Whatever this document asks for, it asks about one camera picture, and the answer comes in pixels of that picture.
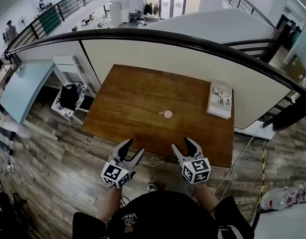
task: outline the light blue table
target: light blue table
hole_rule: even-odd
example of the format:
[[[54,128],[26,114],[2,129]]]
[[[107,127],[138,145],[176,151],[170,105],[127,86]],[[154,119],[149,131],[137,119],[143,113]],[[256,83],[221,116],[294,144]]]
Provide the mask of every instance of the light blue table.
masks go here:
[[[19,124],[25,124],[53,140],[58,140],[54,135],[26,120],[35,98],[54,68],[52,60],[23,63],[20,72],[15,72],[8,82],[0,98],[0,104]]]

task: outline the black and white marker cube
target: black and white marker cube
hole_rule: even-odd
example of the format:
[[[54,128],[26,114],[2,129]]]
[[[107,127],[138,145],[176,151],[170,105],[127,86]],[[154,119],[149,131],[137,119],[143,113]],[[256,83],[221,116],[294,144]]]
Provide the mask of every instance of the black and white marker cube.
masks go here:
[[[127,169],[106,162],[101,177],[106,184],[120,189],[130,180],[130,173]]]
[[[190,182],[190,184],[207,181],[210,173],[211,166],[207,158],[183,163],[182,175]]]

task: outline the chair seat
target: chair seat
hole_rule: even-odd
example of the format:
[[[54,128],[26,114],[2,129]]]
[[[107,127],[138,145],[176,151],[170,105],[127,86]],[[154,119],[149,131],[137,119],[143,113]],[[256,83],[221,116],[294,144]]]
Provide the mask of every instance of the chair seat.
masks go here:
[[[60,113],[62,116],[65,116],[67,118],[72,117],[74,112],[82,105],[83,100],[84,100],[84,96],[85,96],[85,91],[86,91],[86,87],[79,82],[74,82],[74,83],[68,82],[68,83],[65,83],[64,86],[67,86],[67,85],[70,85],[70,84],[74,84],[75,86],[77,86],[77,92],[78,92],[78,95],[79,95],[79,99],[74,105],[75,110],[73,111],[71,109],[68,109],[68,108],[65,108],[65,107],[61,106],[61,104],[60,104],[61,90],[59,91],[56,99],[54,100],[54,102],[51,106],[51,109],[53,109],[54,111]]]

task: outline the lower floor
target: lower floor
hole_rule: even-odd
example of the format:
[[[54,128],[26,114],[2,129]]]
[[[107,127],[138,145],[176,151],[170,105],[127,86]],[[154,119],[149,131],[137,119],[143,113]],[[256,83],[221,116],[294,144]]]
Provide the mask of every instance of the lower floor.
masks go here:
[[[15,174],[0,173],[3,188],[10,198],[11,193],[16,192],[27,200],[24,212],[28,218],[26,230],[31,238],[72,238],[74,213],[95,216],[101,206],[108,188],[100,173],[117,144],[83,132],[81,125],[52,111],[48,102],[35,102],[27,119],[48,132],[56,131],[59,140],[39,135],[8,115],[2,118],[2,126],[17,133],[10,143],[14,150],[11,161],[15,164]],[[249,140],[249,137],[235,135],[232,162]],[[305,182],[306,118],[277,133],[269,142],[254,139],[236,163],[224,197],[233,196],[249,222],[261,184],[263,144],[267,150],[265,191]],[[1,169],[7,169],[7,159],[0,151]],[[212,167],[208,186],[214,190],[228,171],[229,168]],[[123,187],[123,196],[129,200],[145,194],[149,182],[163,189],[168,182],[181,180],[175,159],[151,153],[144,155],[136,172]],[[230,175],[215,192],[218,198],[229,178]]]

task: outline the chair backrest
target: chair backrest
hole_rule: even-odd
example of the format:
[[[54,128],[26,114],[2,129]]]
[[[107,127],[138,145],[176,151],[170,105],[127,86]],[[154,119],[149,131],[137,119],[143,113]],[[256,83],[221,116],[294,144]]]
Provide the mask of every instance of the chair backrest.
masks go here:
[[[53,56],[52,60],[58,69],[58,72],[55,71],[55,74],[58,76],[62,84],[71,82],[66,76],[66,73],[77,74],[82,80],[86,89],[88,89],[90,94],[95,98],[95,95],[91,91],[87,80],[85,79],[83,73],[80,70],[80,65],[77,63],[74,56]]]

